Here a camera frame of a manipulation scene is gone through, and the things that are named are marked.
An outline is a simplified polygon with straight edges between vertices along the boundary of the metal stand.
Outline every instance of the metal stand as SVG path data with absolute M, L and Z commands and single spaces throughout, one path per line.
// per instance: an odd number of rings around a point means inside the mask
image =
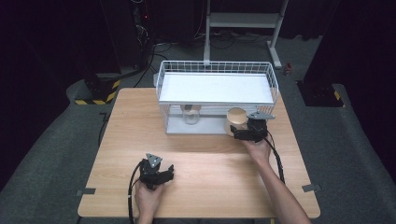
M 275 44 L 279 30 L 285 17 L 286 7 L 289 0 L 284 0 L 279 13 L 211 13 L 210 0 L 207 0 L 206 12 L 206 36 L 204 63 L 210 62 L 210 27 L 247 27 L 247 28 L 272 28 L 274 35 L 271 41 L 267 41 L 274 67 L 281 68 L 282 64 L 277 56 Z

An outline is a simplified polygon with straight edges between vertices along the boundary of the metal rack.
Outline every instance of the metal rack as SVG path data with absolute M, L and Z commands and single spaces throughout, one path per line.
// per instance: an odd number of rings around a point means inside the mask
M 229 109 L 272 115 L 279 95 L 268 62 L 163 61 L 156 88 L 167 133 L 226 134 Z M 201 114 L 193 125 L 183 122 L 186 105 Z
M 205 51 L 204 62 L 210 62 L 210 27 L 247 27 L 247 28 L 272 28 L 274 35 L 267 41 L 274 67 L 280 68 L 282 64 L 277 56 L 275 44 L 279 30 L 285 17 L 289 0 L 284 0 L 279 13 L 218 13 L 210 12 L 210 0 L 207 0 Z

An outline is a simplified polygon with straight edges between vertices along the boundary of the hand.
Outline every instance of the hand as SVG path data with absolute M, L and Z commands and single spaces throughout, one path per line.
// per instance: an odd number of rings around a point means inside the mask
M 139 223 L 151 223 L 154 214 L 160 204 L 163 194 L 164 184 L 157 186 L 155 190 L 148 189 L 146 184 L 139 181 L 136 182 L 135 199 L 139 207 Z
M 268 135 L 267 140 L 271 142 L 271 136 Z M 255 163 L 269 163 L 271 148 L 265 140 L 261 140 L 258 143 L 245 140 L 241 142 L 245 145 L 248 154 L 255 161 Z

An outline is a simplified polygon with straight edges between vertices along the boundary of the yellow and black tape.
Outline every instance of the yellow and black tape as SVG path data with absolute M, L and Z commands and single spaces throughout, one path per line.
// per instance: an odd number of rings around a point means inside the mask
M 340 95 L 340 93 L 338 93 L 338 91 L 334 91 L 334 96 L 335 96 L 335 99 L 340 103 L 340 104 L 342 104 L 343 105 L 343 107 L 346 107 L 346 105 L 343 103 L 343 101 L 341 100 L 341 95 Z
M 116 96 L 117 88 L 120 85 L 120 80 L 113 83 L 109 95 L 105 99 L 76 99 L 75 103 L 77 105 L 106 105 L 110 104 Z

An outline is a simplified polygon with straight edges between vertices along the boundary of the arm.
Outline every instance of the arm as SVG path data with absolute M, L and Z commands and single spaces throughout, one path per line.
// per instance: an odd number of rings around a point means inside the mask
M 148 189 L 145 184 L 136 182 L 135 199 L 139 207 L 139 224 L 151 224 L 154 214 L 160 205 L 164 184 L 157 186 L 155 190 Z
M 257 144 L 249 141 L 242 141 L 242 143 L 246 146 L 250 157 L 259 170 L 279 221 L 283 224 L 311 223 L 306 212 L 297 202 L 294 195 L 272 169 L 269 163 L 271 148 L 268 144 L 265 141 L 261 141 Z

